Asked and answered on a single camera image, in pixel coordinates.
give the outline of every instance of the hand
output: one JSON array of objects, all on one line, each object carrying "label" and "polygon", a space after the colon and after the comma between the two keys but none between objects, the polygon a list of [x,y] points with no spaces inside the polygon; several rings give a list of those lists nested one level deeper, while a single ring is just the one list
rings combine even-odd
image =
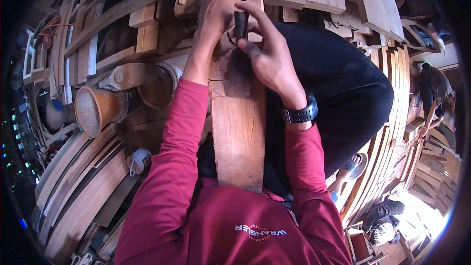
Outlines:
[{"label": "hand", "polygon": [[257,20],[258,23],[249,23],[248,31],[263,37],[259,44],[247,39],[240,39],[237,43],[250,57],[257,78],[281,97],[287,109],[304,109],[307,106],[306,93],[294,70],[285,37],[252,1],[236,2],[235,6]]},{"label": "hand", "polygon": [[421,139],[422,137],[424,137],[424,136],[427,134],[427,131],[428,131],[427,127],[425,127],[425,126],[424,126],[424,127],[421,127],[421,128],[419,129],[419,131],[417,131],[417,137],[418,137],[418,139]]},{"label": "hand", "polygon": [[[249,0],[258,3],[261,0]],[[200,38],[217,43],[222,33],[234,25],[234,11],[236,2],[241,0],[203,0],[198,16],[197,35]]]}]

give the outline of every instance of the black wristwatch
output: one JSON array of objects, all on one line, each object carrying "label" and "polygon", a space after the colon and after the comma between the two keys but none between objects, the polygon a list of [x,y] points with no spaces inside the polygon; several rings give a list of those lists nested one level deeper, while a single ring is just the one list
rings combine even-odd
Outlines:
[{"label": "black wristwatch", "polygon": [[311,92],[306,92],[308,106],[304,109],[283,109],[286,123],[304,123],[317,116],[317,103]]}]

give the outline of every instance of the bucket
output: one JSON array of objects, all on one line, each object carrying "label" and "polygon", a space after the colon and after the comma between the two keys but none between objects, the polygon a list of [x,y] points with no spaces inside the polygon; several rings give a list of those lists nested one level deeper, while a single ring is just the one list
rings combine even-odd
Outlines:
[{"label": "bucket", "polygon": [[129,167],[129,175],[141,174],[147,166],[150,165],[151,153],[145,147],[140,147],[131,156],[126,159],[126,163]]},{"label": "bucket", "polygon": [[165,109],[172,101],[182,74],[179,67],[158,63],[154,80],[138,87],[142,102],[154,109]]},{"label": "bucket", "polygon": [[135,97],[135,93],[126,91],[80,87],[75,98],[75,117],[81,131],[94,138],[109,122],[121,122],[134,109]]}]

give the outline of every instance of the red long-sleeve shirt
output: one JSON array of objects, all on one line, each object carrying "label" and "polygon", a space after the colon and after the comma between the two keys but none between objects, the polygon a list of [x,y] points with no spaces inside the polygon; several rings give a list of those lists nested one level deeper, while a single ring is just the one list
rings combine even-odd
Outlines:
[{"label": "red long-sleeve shirt", "polygon": [[160,153],[128,211],[115,264],[350,264],[315,124],[286,130],[286,170],[299,226],[283,204],[211,180],[202,180],[187,214],[208,94],[207,86],[180,79]]}]

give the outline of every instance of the person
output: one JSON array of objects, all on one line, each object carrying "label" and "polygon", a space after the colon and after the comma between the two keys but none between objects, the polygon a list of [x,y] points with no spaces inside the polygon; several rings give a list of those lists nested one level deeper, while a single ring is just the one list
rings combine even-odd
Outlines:
[{"label": "person", "polygon": [[405,205],[397,200],[384,200],[373,205],[363,220],[365,238],[375,247],[397,238],[400,221],[394,215],[404,212]]},{"label": "person", "polygon": [[[115,264],[351,263],[325,178],[384,124],[392,107],[391,84],[343,38],[319,28],[275,26],[259,1],[203,3],[160,153],[152,156],[149,174],[128,210]],[[263,37],[260,46],[246,39],[237,46],[269,88],[264,184],[268,173],[278,182],[289,181],[295,217],[267,186],[258,194],[198,178],[207,167],[197,152],[210,62],[221,35],[233,25],[235,10],[252,15],[257,23],[249,30]],[[317,101],[315,122],[284,125],[279,110],[305,109],[308,100],[312,106],[314,97],[306,91]],[[280,152],[283,162],[278,161]]]},{"label": "person", "polygon": [[439,126],[446,114],[453,119],[455,93],[443,72],[431,67],[427,62],[422,64],[419,87],[423,110],[427,115],[425,125],[418,131],[418,137],[422,138],[429,129]]}]

